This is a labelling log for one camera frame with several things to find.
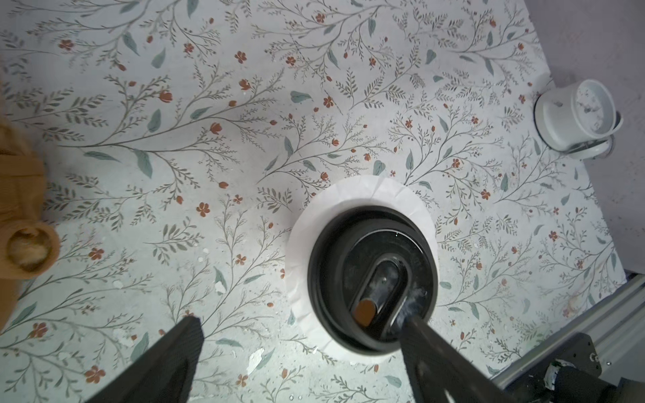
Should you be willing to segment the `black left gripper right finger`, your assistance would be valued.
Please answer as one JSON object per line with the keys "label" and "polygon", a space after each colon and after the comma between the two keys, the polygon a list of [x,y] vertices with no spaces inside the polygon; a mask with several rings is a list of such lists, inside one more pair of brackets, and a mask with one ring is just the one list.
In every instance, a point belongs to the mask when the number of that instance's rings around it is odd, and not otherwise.
{"label": "black left gripper right finger", "polygon": [[512,402],[420,317],[408,317],[401,352],[416,402]]}

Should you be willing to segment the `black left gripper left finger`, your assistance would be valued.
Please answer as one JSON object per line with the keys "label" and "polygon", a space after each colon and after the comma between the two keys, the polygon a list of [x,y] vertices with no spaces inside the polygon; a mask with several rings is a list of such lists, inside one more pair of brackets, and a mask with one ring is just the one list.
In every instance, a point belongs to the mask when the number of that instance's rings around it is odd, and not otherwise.
{"label": "black left gripper left finger", "polygon": [[200,320],[183,318],[89,401],[187,402],[203,343]]}

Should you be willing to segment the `black plastic cup lid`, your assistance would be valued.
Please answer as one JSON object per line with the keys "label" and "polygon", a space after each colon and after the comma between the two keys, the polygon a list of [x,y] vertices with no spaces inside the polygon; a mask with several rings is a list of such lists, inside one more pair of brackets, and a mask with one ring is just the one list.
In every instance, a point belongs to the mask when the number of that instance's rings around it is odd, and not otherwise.
{"label": "black plastic cup lid", "polygon": [[386,207],[335,214],[307,266],[307,290],[322,327],[364,356],[396,352],[408,317],[430,319],[438,286],[437,261],[421,229]]}

